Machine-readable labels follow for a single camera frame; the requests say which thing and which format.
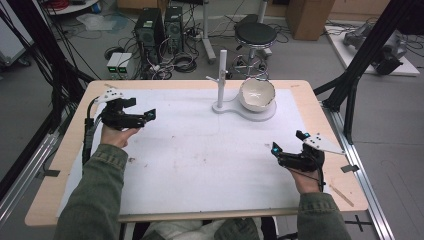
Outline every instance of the computer tower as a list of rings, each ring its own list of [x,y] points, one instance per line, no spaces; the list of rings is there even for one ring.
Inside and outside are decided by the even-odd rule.
[[[134,27],[137,43],[142,59],[152,64],[162,62],[165,52],[165,30],[163,28],[162,14],[159,8],[143,8]]]
[[[182,7],[167,7],[165,12],[165,33],[168,39],[168,52],[184,51],[183,9]]]

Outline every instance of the stool seat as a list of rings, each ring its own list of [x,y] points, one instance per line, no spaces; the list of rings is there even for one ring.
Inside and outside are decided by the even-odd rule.
[[[275,30],[263,23],[243,23],[236,29],[237,42],[251,48],[265,49],[274,44],[277,39]]]

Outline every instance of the person's right hand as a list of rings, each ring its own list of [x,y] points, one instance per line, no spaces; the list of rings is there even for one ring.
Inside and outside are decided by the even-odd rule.
[[[301,172],[295,169],[288,169],[296,183],[297,191],[300,194],[320,192],[318,184],[318,171]]]
[[[100,143],[123,148],[128,145],[128,139],[139,130],[140,128],[129,128],[124,131],[119,131],[103,125]]]

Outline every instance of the gray floor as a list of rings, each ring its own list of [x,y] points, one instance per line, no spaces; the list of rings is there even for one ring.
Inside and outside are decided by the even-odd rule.
[[[108,17],[118,21],[117,30],[87,32],[81,25],[74,26],[77,22],[72,14],[62,19],[65,28],[76,31],[70,38],[71,42],[102,79],[109,78],[104,51],[116,46],[119,39],[130,37],[134,26],[126,18],[115,15]],[[226,20],[217,18],[211,21],[210,28]],[[278,18],[267,18],[266,21],[286,24],[284,19]],[[343,73],[344,68],[326,36],[321,36],[318,41],[296,41],[290,35],[286,36],[289,38],[288,43],[277,43],[271,48],[273,55],[268,59],[271,79],[304,79],[315,88]],[[235,41],[231,38],[212,38],[211,42],[216,53],[220,49],[228,49],[230,66],[231,60],[239,54],[235,52]],[[206,75],[217,75],[218,64],[209,65],[201,44],[198,44],[198,49],[200,56],[197,70],[190,74],[175,73],[172,79],[205,79]],[[247,49],[242,48],[239,52],[246,53]],[[421,67],[419,71],[422,72],[422,57],[410,52],[406,57],[414,66]],[[92,74],[76,58],[80,69]],[[0,117],[3,136],[0,140],[0,176],[3,177],[50,111],[51,88],[34,64],[31,67],[14,65],[0,73],[0,76],[3,77],[0,80],[0,100],[4,109]],[[242,76],[234,75],[234,79],[242,79]],[[420,204],[424,202],[421,179],[424,148],[420,142],[424,133],[423,91],[423,75],[402,77],[365,74],[357,94],[353,125],[355,147],[397,239],[424,239],[424,207]],[[324,93],[318,99],[324,100],[328,94]],[[0,229],[0,239],[52,238],[53,227],[32,228],[24,223],[25,214],[40,183],[38,178],[33,180]],[[370,221],[367,212],[346,213],[344,218],[346,221],[354,221],[355,215],[363,222]],[[296,231],[295,217],[278,217],[277,222],[281,235]],[[364,225],[363,232],[357,225],[348,225],[348,229],[353,239],[377,239],[372,226]]]

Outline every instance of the electronic equipment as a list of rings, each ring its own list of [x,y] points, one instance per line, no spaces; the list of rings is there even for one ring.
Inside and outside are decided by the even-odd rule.
[[[143,8],[134,27],[143,64],[162,62],[165,41],[162,14],[159,8]]]
[[[373,27],[374,24],[367,22],[355,31],[346,33],[343,39],[343,44],[346,46],[352,45],[356,50],[358,50],[365,42],[365,39],[368,37]],[[384,44],[373,62],[371,62],[371,66],[374,67],[377,73],[381,75],[388,75],[403,64],[399,59],[405,54],[406,41],[394,32]]]
[[[131,79],[134,73],[134,62],[131,53],[113,53],[107,69],[113,80]]]
[[[164,25],[166,37],[168,38],[168,53],[183,52],[184,35],[182,7],[167,7]]]

